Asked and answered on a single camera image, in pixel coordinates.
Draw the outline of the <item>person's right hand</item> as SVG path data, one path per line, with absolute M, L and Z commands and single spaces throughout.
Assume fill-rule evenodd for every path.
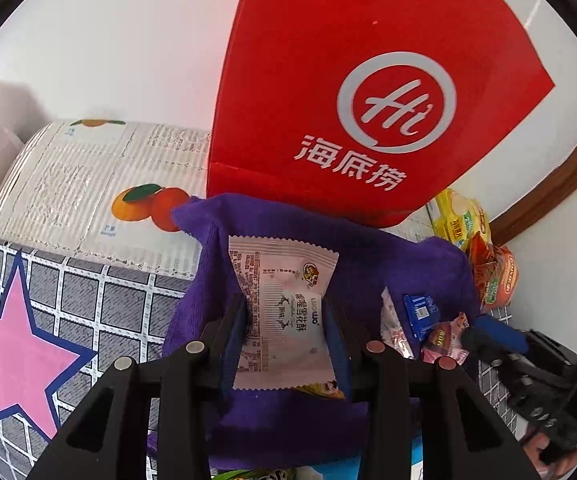
M 540 460 L 540 453 L 550 444 L 550 439 L 542 432 L 528 426 L 523 435 L 523 450 L 542 479 L 566 479 L 577 466 L 577 450 L 561 457 L 550 465 Z

